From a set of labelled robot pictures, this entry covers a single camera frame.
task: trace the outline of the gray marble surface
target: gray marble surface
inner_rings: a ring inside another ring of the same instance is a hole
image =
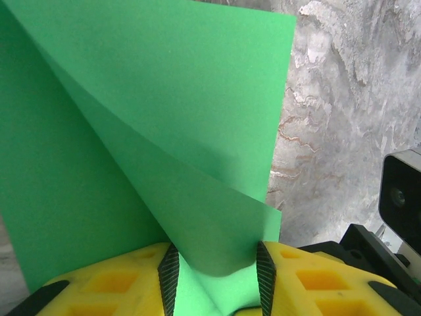
[[[419,1],[214,2],[298,17],[267,197],[281,241],[376,230],[383,156],[421,144]],[[26,294],[0,221],[0,315]]]

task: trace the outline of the camera lens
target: camera lens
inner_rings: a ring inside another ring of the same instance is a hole
[[[390,190],[390,196],[392,198],[393,204],[397,207],[403,207],[405,205],[405,196],[403,192],[398,188],[393,188]]]

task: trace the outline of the curled paper sheet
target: curled paper sheet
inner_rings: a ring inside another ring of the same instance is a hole
[[[259,304],[294,25],[184,0],[1,3],[0,207],[31,291],[170,240],[176,315]]]

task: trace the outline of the green paper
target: green paper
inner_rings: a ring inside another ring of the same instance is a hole
[[[5,2],[62,84],[2,8],[0,203],[30,288],[169,238],[176,315],[259,304],[294,18],[181,0]]]

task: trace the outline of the gray background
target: gray background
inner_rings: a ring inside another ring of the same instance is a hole
[[[419,0],[215,2],[298,18],[267,197],[280,240],[377,230],[383,156],[421,145]],[[0,315],[26,294],[0,221]]]

